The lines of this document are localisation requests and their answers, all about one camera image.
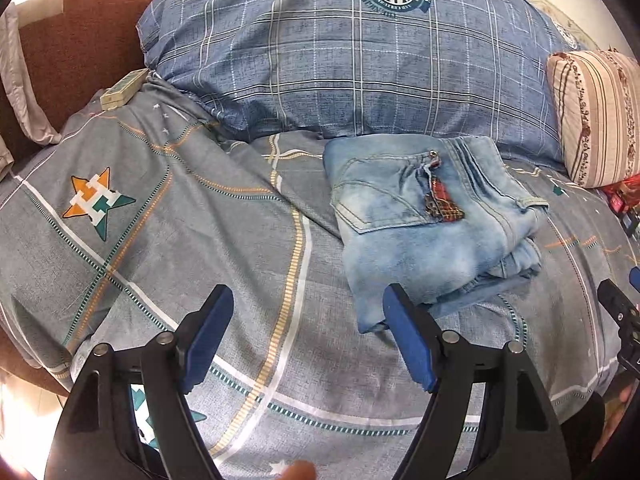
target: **brown headboard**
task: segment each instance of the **brown headboard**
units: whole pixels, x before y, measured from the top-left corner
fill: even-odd
[[[96,91],[144,66],[136,22],[150,2],[31,0],[26,12],[18,6],[31,85],[56,130]],[[30,23],[22,26],[24,17]],[[16,162],[41,149],[22,133],[1,86],[0,135]]]

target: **small white star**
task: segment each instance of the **small white star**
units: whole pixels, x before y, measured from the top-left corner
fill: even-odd
[[[280,460],[275,464],[270,463],[269,465],[271,466],[271,472],[269,473],[270,476],[280,476],[287,470],[287,467],[289,467],[284,460]]]

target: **metal screw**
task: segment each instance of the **metal screw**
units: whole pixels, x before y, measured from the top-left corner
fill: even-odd
[[[96,357],[100,357],[105,355],[108,351],[109,351],[109,345],[107,345],[107,343],[100,343],[99,345],[95,346],[94,355]]]
[[[158,341],[161,345],[168,345],[171,341],[174,340],[173,332],[161,332],[156,336],[156,341]]]
[[[453,330],[445,330],[442,333],[442,339],[447,343],[455,344],[460,341],[460,336],[458,335],[458,332],[453,332]]]
[[[521,354],[524,350],[524,346],[522,346],[520,341],[509,341],[507,348],[512,354]]]

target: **jeans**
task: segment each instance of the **jeans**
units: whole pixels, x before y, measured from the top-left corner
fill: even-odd
[[[360,332],[386,328],[389,283],[437,318],[540,269],[532,236],[548,203],[507,174],[490,138],[340,138],[323,160]]]

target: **beige striped cushion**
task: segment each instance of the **beige striped cushion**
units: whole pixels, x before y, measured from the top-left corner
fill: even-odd
[[[546,62],[564,164],[582,187],[640,173],[640,66],[612,51],[558,52]]]

